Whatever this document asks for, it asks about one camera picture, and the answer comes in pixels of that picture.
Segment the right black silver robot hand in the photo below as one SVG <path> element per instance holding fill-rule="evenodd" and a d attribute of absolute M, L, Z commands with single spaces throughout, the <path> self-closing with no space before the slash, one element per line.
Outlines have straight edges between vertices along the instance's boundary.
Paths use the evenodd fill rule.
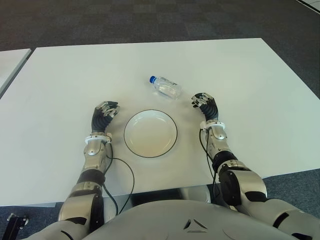
<path fill-rule="evenodd" d="M 206 121 L 219 119 L 218 106 L 211 95 L 201 92 L 192 96 L 191 100 L 192 106 L 201 110 Z"/>

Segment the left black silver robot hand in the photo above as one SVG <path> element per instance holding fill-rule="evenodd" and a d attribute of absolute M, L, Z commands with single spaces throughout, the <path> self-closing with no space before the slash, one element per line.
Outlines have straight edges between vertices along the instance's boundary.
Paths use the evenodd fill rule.
<path fill-rule="evenodd" d="M 116 101 L 103 101 L 98 104 L 93 111 L 91 119 L 91 132 L 104 133 L 107 126 L 118 114 L 120 106 Z"/>

